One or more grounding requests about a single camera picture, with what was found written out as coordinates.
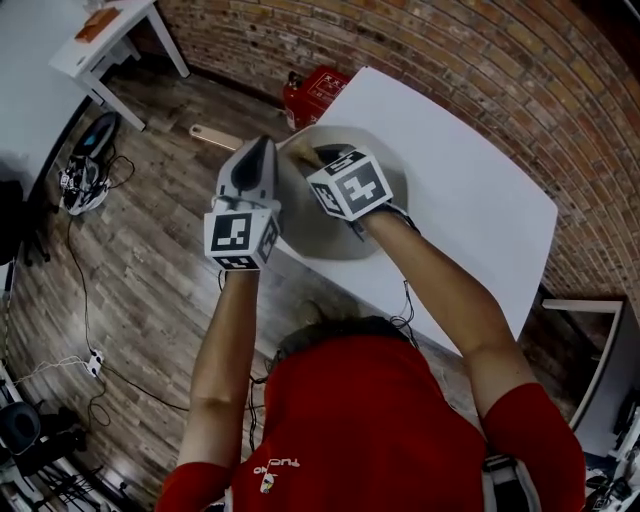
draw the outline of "wooden handle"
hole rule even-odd
[[[194,124],[189,128],[189,134],[196,139],[215,144],[216,146],[220,146],[231,151],[240,149],[244,144],[244,141],[238,137],[214,130],[213,128],[207,128],[201,124]]]

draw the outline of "fiducial marker cube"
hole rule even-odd
[[[347,221],[393,197],[380,165],[364,146],[311,174],[307,182],[328,215]]]
[[[207,213],[205,256],[224,270],[260,270],[267,265],[280,229],[269,208]]]

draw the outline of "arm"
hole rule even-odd
[[[390,213],[360,219],[460,350],[481,417],[502,396],[535,378],[500,306],[478,281]]]
[[[240,460],[256,335],[259,272],[230,272],[196,359],[178,465]]]

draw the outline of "brick wall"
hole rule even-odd
[[[638,293],[640,84],[568,0],[160,0],[191,64],[280,96],[373,66],[471,125],[559,208],[543,283]]]

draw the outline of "white wall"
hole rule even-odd
[[[47,63],[86,16],[70,0],[0,3],[0,180],[15,176],[25,192],[85,96]]]

